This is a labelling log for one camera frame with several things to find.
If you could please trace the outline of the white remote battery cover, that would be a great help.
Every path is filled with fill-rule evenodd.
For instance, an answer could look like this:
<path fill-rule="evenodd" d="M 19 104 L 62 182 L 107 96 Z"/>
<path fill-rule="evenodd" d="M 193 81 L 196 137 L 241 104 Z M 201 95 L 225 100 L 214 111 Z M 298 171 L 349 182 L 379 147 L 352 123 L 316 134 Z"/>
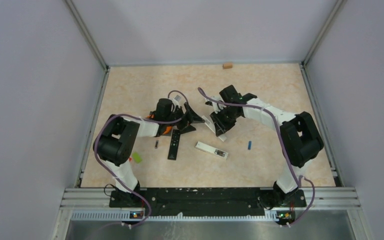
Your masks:
<path fill-rule="evenodd" d="M 207 118 L 205 115 L 202 115 L 201 118 L 204 120 L 205 125 L 214 133 L 216 134 L 216 126 L 214 122 Z M 221 134 L 220 136 L 217 137 L 220 139 L 222 142 L 225 142 L 227 140 L 227 137 L 225 134 Z"/>

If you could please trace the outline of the black remote control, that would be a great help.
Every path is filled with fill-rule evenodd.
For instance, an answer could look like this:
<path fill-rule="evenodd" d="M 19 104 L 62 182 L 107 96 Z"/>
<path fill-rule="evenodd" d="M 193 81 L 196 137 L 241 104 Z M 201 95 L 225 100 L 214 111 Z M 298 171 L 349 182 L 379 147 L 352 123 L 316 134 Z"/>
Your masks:
<path fill-rule="evenodd" d="M 179 143 L 180 143 L 181 132 L 178 129 L 173 129 L 171 133 L 171 140 L 168 150 L 168 160 L 175 161 L 177 159 Z"/>

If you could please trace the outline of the white remote control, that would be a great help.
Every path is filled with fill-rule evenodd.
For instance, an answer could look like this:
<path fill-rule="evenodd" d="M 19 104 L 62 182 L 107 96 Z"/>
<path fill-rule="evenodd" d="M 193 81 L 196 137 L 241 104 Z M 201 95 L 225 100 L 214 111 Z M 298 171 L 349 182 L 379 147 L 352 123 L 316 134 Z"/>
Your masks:
<path fill-rule="evenodd" d="M 228 156 L 229 156 L 229 153 L 226 152 L 226 151 L 223 151 L 223 150 L 220 150 L 216 147 L 213 147 L 211 145 L 208 145 L 206 143 L 203 143 L 201 141 L 198 141 L 196 144 L 195 144 L 195 148 L 200 150 L 200 151 L 203 151 L 205 153 L 208 153 L 208 154 L 211 154 L 211 155 L 214 155 L 214 156 L 218 156 L 220 158 L 223 158 L 223 159 L 227 159 Z"/>

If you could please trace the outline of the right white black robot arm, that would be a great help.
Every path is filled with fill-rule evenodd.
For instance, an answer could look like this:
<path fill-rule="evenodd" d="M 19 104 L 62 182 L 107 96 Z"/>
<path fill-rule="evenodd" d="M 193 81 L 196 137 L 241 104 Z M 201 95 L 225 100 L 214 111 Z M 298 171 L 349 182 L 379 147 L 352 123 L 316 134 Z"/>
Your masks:
<path fill-rule="evenodd" d="M 219 97 L 206 100 L 214 109 L 210 118 L 217 137 L 231 130 L 239 117 L 255 120 L 276 132 L 286 167 L 274 182 L 272 199 L 279 206 L 287 206 L 308 166 L 324 148 L 312 115 L 281 110 L 252 93 L 241 95 L 233 85 L 221 90 Z"/>

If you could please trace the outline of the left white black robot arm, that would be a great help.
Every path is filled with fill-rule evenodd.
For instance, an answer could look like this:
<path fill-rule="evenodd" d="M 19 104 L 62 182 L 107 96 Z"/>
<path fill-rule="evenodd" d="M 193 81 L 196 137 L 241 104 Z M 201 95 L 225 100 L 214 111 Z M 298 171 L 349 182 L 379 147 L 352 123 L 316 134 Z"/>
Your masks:
<path fill-rule="evenodd" d="M 93 143 L 93 151 L 101 164 L 115 179 L 114 199 L 134 207 L 140 200 L 140 183 L 135 177 L 130 157 L 138 137 L 160 137 L 172 130 L 180 134 L 193 132 L 193 124 L 204 123 L 188 102 L 180 105 L 173 98 L 161 98 L 156 109 L 145 117 L 112 114 Z"/>

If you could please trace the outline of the orange tape dispenser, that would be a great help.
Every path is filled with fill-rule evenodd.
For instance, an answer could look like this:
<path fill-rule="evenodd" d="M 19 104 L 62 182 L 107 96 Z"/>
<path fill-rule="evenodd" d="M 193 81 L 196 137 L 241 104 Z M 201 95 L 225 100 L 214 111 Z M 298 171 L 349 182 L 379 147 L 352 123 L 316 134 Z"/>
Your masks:
<path fill-rule="evenodd" d="M 165 122 L 164 119 L 161 119 L 160 117 L 157 117 L 155 113 L 150 113 L 147 117 L 147 119 L 158 121 L 158 122 Z M 172 131 L 173 126 L 170 124 L 159 124 L 156 137 L 164 136 L 164 135 L 169 135 L 170 132 Z"/>

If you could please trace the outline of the small wooden block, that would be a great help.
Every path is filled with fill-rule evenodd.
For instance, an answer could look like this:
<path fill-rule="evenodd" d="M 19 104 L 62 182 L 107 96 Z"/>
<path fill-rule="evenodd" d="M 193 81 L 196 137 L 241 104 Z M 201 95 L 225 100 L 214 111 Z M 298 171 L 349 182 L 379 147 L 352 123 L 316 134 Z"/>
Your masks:
<path fill-rule="evenodd" d="M 224 70 L 227 70 L 227 69 L 232 69 L 233 68 L 233 63 L 232 62 L 226 62 L 222 65 L 222 68 Z"/>

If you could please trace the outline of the green toy block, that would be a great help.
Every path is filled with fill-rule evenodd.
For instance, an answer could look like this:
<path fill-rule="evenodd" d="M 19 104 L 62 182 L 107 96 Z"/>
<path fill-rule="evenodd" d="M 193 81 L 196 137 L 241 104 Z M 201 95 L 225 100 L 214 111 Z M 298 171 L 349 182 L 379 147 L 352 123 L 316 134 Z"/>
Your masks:
<path fill-rule="evenodd" d="M 132 153 L 131 158 L 137 164 L 143 161 L 142 157 L 137 152 Z"/>

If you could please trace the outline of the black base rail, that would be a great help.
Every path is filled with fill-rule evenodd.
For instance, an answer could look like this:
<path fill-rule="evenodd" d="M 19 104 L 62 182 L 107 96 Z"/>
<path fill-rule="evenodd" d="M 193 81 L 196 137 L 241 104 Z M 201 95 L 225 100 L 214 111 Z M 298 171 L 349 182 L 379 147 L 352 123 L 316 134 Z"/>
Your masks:
<path fill-rule="evenodd" d="M 280 193 L 260 187 L 141 188 L 135 193 L 113 190 L 109 207 L 151 211 L 153 217 L 263 216 L 275 208 L 304 208 L 303 190 Z"/>

